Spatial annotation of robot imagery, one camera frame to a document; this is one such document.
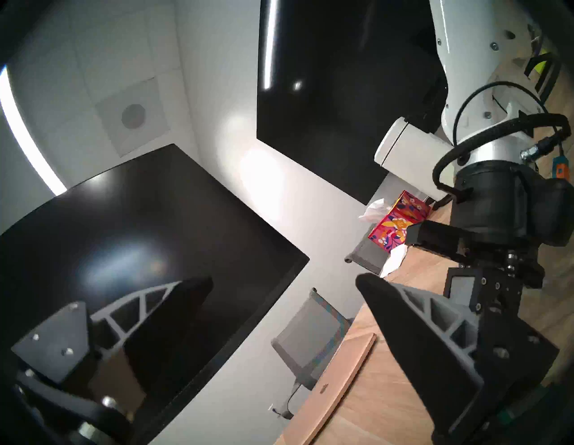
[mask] black cable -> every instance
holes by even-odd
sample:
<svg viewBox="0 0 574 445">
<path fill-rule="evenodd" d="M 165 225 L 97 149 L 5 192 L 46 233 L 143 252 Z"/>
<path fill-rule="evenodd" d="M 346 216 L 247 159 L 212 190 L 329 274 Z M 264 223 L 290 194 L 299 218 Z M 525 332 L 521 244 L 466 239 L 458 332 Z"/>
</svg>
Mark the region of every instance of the black cable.
<svg viewBox="0 0 574 445">
<path fill-rule="evenodd" d="M 514 88 L 518 88 L 521 91 L 524 91 L 526 94 L 528 94 L 531 98 L 533 98 L 536 103 L 538 105 L 540 105 L 540 107 L 542 108 L 542 110 L 545 113 L 548 113 L 548 110 L 546 109 L 546 107 L 544 106 L 544 104 L 542 103 L 542 101 L 540 99 L 538 99 L 536 97 L 536 94 L 534 94 L 533 92 L 531 92 L 530 90 L 528 90 L 527 88 L 523 87 L 522 85 L 519 85 L 518 83 L 514 83 L 514 82 L 509 82 L 508 80 L 498 80 L 496 82 L 491 82 L 491 83 L 487 83 L 486 85 L 480 87 L 479 89 L 475 90 L 464 102 L 463 104 L 460 106 L 459 108 L 459 112 L 456 113 L 456 117 L 455 117 L 455 123 L 453 125 L 453 129 L 452 129 L 452 144 L 454 147 L 456 147 L 457 145 L 457 141 L 456 141 L 456 129 L 459 125 L 459 120 L 460 120 L 460 116 L 462 115 L 464 109 L 466 108 L 466 105 L 468 105 L 468 103 L 474 99 L 474 97 L 476 97 L 478 94 L 480 94 L 481 92 L 483 92 L 484 90 L 488 90 L 489 88 L 493 88 L 493 87 L 498 87 L 499 85 L 504 85 L 507 87 L 514 87 Z M 557 133 L 558 130 L 556 130 L 556 126 L 553 126 L 552 128 L 554 128 L 554 132 Z M 560 155 L 563 156 L 564 155 L 564 150 L 562 148 L 562 142 L 559 143 L 559 147 L 560 147 Z"/>
<path fill-rule="evenodd" d="M 571 131 L 570 126 L 568 125 L 568 119 L 562 114 L 529 114 L 489 127 L 486 130 L 483 130 L 480 133 L 464 140 L 460 144 L 457 144 L 456 147 L 453 147 L 447 154 L 445 154 L 437 162 L 435 168 L 433 169 L 433 182 L 439 190 L 443 190 L 450 193 L 451 195 L 454 195 L 457 199 L 457 202 L 460 202 L 461 200 L 464 200 L 464 198 L 467 196 L 467 193 L 470 193 L 471 190 L 468 189 L 463 192 L 440 182 L 440 174 L 448 164 L 455 161 L 462 155 L 470 153 L 474 149 L 501 137 L 508 136 L 509 134 L 513 134 L 518 131 L 524 131 L 528 128 L 548 126 L 562 127 L 560 131 L 557 130 L 557 132 L 549 138 L 566 139 L 568 136 L 570 136 Z"/>
<path fill-rule="evenodd" d="M 468 103 L 472 99 L 474 99 L 474 97 L 476 97 L 478 94 L 480 94 L 484 90 L 488 90 L 489 88 L 493 88 L 493 87 L 496 87 L 499 85 L 514 87 L 514 88 L 518 88 L 521 91 L 524 91 L 525 93 L 527 93 L 531 98 L 533 98 L 536 101 L 536 103 L 543 109 L 545 114 L 532 114 L 532 115 L 527 115 L 527 116 L 523 116 L 523 117 L 511 119 L 511 120 L 506 121 L 506 122 L 499 123 L 495 126 L 487 128 L 484 131 L 481 131 L 480 133 L 470 137 L 469 139 L 466 139 L 464 142 L 461 143 L 461 145 L 459 145 L 457 140 L 456 140 L 456 129 L 458 127 L 462 112 L 464 111 L 464 109 L 466 108 Z M 544 104 L 540 101 L 540 99 L 538 99 L 536 97 L 536 95 L 534 95 L 527 88 L 525 88 L 522 85 L 519 85 L 517 83 L 514 83 L 514 82 L 508 82 L 506 80 L 499 80 L 497 82 L 487 83 L 486 85 L 482 86 L 481 88 L 475 90 L 463 102 L 458 113 L 456 114 L 453 129 L 452 129 L 453 148 L 447 154 L 445 154 L 435 165 L 435 168 L 433 169 L 433 182 L 435 183 L 436 187 L 439 190 L 443 190 L 445 192 L 450 193 L 451 195 L 454 195 L 457 198 L 457 201 L 460 201 L 460 200 L 464 199 L 466 196 L 463 193 L 463 191 L 458 190 L 454 187 L 449 187 L 448 185 L 440 182 L 440 173 L 444 170 L 444 168 L 448 164 L 450 164 L 452 161 L 456 160 L 460 156 L 462 156 L 466 153 L 470 153 L 474 149 L 476 149 L 476 148 L 478 148 L 484 144 L 487 144 L 488 142 L 491 142 L 491 141 L 498 139 L 498 138 L 501 138 L 503 136 L 508 136 L 509 134 L 516 133 L 517 131 L 527 130 L 530 127 L 551 126 L 554 129 L 554 134 L 557 136 L 557 135 L 559 135 L 559 132 L 556 128 L 557 125 L 563 127 L 563 129 L 561 130 L 561 137 L 566 138 L 570 135 L 570 127 L 568 125 L 568 120 L 566 119 L 566 117 L 562 116 L 560 114 L 550 115 L 548 113 L 548 110 L 544 106 Z M 559 138 L 559 140 L 558 140 L 558 144 L 560 147 L 560 154 L 564 153 L 561 140 L 562 140 L 561 138 Z"/>
</svg>

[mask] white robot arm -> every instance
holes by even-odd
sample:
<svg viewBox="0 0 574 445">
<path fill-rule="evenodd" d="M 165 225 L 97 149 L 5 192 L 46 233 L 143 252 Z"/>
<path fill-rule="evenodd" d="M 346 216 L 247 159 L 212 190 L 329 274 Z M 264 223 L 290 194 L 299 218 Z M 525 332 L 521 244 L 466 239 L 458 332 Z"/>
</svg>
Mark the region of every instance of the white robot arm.
<svg viewBox="0 0 574 445">
<path fill-rule="evenodd" d="M 453 126 L 463 102 L 483 85 L 506 80 L 533 94 L 534 84 L 525 76 L 524 65 L 532 55 L 529 27 L 533 21 L 512 0 L 430 0 L 435 25 L 437 53 L 448 83 L 448 96 L 441 115 L 444 133 L 453 144 Z M 481 92 L 464 109 L 457 126 L 457 141 L 488 127 L 525 114 L 540 113 L 536 102 L 516 88 L 498 86 Z M 523 132 L 489 142 L 474 150 L 466 165 L 485 160 L 522 164 L 521 152 L 534 145 Z M 399 118 L 387 132 L 375 162 L 391 173 L 439 200 L 445 192 L 437 189 L 431 170 L 452 146 L 424 133 Z M 404 159 L 412 159 L 405 165 Z M 453 185 L 461 166 L 445 168 L 441 181 Z"/>
</svg>

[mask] ceiling light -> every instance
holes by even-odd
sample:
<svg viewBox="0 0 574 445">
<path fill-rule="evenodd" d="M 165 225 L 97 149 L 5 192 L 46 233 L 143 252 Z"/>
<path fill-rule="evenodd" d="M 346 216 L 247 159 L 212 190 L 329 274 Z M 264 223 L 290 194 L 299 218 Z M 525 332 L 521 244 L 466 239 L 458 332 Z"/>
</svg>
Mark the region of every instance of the ceiling light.
<svg viewBox="0 0 574 445">
<path fill-rule="evenodd" d="M 273 47 L 275 45 L 275 27 L 277 24 L 277 2 L 270 0 L 269 18 L 267 19 L 267 38 L 265 39 L 265 62 L 263 64 L 263 89 L 271 88 L 271 68 L 273 63 Z"/>
<path fill-rule="evenodd" d="M 64 193 L 66 187 L 56 176 L 54 170 L 48 165 L 46 159 L 44 159 L 44 156 L 42 156 L 42 153 L 38 150 L 38 147 L 36 147 L 32 136 L 30 136 L 22 120 L 22 116 L 20 116 L 16 101 L 12 95 L 12 89 L 10 88 L 10 80 L 8 79 L 8 70 L 6 67 L 4 67 L 2 73 L 0 73 L 0 104 L 2 105 L 2 110 L 10 126 L 10 130 L 12 130 L 16 141 L 18 141 L 20 148 L 32 164 L 32 167 L 34 167 L 42 180 L 56 196 Z"/>
</svg>

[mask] yellow-green object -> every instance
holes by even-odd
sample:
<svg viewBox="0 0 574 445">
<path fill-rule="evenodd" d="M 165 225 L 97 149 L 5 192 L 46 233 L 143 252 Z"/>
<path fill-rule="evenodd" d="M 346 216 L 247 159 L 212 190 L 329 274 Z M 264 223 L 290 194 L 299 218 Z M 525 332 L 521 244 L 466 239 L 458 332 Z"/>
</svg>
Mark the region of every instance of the yellow-green object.
<svg viewBox="0 0 574 445">
<path fill-rule="evenodd" d="M 546 51 L 545 49 L 541 49 L 540 50 L 540 54 L 546 54 L 548 51 Z M 536 65 L 534 67 L 534 69 L 538 72 L 538 74 L 542 74 L 542 70 L 544 69 L 544 67 L 546 66 L 546 61 L 544 62 L 540 62 L 538 65 Z"/>
</svg>

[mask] white tissue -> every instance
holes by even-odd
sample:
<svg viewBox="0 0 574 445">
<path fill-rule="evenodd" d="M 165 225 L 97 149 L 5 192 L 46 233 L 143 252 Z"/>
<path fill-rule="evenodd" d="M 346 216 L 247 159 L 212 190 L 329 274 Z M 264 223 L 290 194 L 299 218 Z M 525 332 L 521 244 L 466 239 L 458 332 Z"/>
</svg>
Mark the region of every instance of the white tissue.
<svg viewBox="0 0 574 445">
<path fill-rule="evenodd" d="M 385 205 L 384 198 L 377 199 L 367 207 L 367 210 L 364 211 L 363 215 L 359 216 L 359 219 L 369 223 L 377 223 L 387 216 L 390 210 L 391 207 Z"/>
<path fill-rule="evenodd" d="M 383 266 L 379 277 L 385 278 L 389 273 L 394 272 L 399 268 L 402 264 L 402 260 L 405 259 L 407 247 L 408 246 L 406 244 L 401 244 L 391 250 L 391 255 L 389 255 L 387 261 L 385 261 L 385 265 Z"/>
</svg>

